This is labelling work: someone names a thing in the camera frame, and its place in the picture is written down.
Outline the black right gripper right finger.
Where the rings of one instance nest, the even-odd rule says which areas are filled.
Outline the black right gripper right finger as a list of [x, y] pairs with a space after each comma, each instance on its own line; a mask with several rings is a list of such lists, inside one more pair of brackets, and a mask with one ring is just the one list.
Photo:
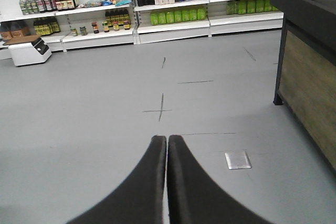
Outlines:
[[167, 156], [170, 223], [268, 223], [222, 190], [180, 135], [171, 135]]

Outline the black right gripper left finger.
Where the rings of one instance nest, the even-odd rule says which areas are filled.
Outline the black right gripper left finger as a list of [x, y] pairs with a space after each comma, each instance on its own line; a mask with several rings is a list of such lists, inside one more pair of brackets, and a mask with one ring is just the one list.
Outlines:
[[96, 205], [68, 223], [163, 223], [167, 141], [151, 138], [127, 178]]

